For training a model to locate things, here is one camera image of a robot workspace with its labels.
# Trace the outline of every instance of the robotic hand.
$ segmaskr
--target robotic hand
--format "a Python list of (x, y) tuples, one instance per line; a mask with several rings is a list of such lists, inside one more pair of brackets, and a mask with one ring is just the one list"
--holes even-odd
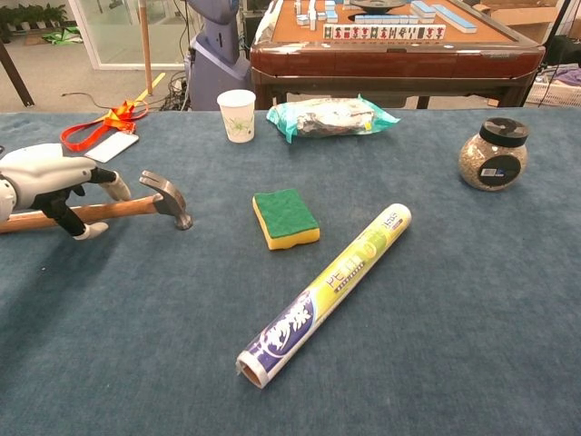
[(130, 200), (129, 188), (117, 172), (99, 168), (87, 157), (65, 157), (60, 144), (27, 147), (0, 160), (0, 223), (12, 211), (40, 210), (77, 241), (93, 239), (109, 227), (85, 224), (66, 205), (71, 192), (84, 195), (83, 183), (98, 183), (114, 200)]

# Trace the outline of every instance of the mahjong table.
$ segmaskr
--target mahjong table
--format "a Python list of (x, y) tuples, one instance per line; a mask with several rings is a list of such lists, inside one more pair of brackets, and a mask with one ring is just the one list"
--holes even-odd
[[(325, 1), (314, 3), (318, 13), (325, 12)], [(284, 102), (287, 93), (361, 93), (371, 99), (418, 95), (420, 108), (428, 106), (430, 96), (477, 94), (497, 99), (499, 106), (522, 105), (544, 47), (458, 0), (424, 3), (444, 6), (472, 24), (472, 32), (440, 15), (427, 26), (431, 38), (427, 28), (404, 34), (405, 25), (362, 25), (355, 16), (363, 11), (343, 4), (335, 7), (336, 22), (317, 21), (310, 30), (298, 24), (294, 0), (273, 0), (251, 46), (257, 108), (269, 108), (273, 98)], [(308, 0), (300, 2), (303, 11), (309, 5)], [(412, 14), (410, 4), (389, 11)]]

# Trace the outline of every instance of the plastic wrap roll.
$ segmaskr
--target plastic wrap roll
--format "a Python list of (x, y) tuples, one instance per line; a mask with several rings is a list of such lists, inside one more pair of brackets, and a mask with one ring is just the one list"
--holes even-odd
[(392, 204), (256, 336), (236, 359), (238, 372), (263, 388), (408, 228), (411, 213)]

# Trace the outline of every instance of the black jar lid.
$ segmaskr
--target black jar lid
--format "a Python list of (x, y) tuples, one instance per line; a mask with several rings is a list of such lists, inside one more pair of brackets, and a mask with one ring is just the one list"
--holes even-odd
[(517, 148), (528, 138), (528, 127), (510, 118), (489, 118), (480, 127), (480, 136), (499, 147)]

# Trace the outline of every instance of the glass door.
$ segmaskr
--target glass door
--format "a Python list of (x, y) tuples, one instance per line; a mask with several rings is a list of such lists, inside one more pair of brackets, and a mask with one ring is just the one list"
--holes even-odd
[[(150, 52), (153, 66), (183, 68), (190, 37), (202, 28), (202, 18), (183, 0), (147, 0)], [(103, 69), (143, 66), (137, 0), (71, 0), (94, 67)]]

